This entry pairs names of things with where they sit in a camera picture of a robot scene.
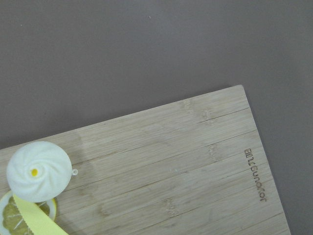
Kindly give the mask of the bamboo cutting board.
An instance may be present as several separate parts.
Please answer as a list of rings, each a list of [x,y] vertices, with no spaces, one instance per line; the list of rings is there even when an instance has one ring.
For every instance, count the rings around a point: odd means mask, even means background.
[[[47,138],[78,174],[58,198],[70,235],[288,235],[243,86]]]

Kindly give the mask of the yellow plastic knife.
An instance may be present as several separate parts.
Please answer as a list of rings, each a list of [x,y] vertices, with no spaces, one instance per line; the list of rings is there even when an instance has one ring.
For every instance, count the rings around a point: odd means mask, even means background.
[[[48,215],[46,215],[35,203],[25,201],[13,194],[17,205],[27,226],[35,235],[68,235]]]

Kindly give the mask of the lemon slice near bun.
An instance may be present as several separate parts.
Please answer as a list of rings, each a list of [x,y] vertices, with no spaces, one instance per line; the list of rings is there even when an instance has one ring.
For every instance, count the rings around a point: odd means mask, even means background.
[[[36,203],[36,205],[53,221],[56,217],[57,203],[55,199]],[[1,235],[33,235],[24,221],[14,201],[12,191],[8,191],[0,200],[0,234]]]

